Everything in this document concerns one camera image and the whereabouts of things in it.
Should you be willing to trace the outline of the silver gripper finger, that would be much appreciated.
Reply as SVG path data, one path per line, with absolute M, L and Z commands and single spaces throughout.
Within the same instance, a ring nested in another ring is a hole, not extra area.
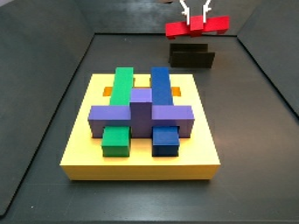
M 203 15 L 203 23 L 204 24 L 207 22 L 207 14 L 211 11 L 209 4 L 211 4 L 211 0 L 207 0 L 204 5 L 201 6 L 201 15 Z
M 191 8 L 187 6 L 187 3 L 184 0 L 179 0 L 180 5 L 181 5 L 181 14 L 185 17 L 185 24 L 189 25 L 191 21 Z

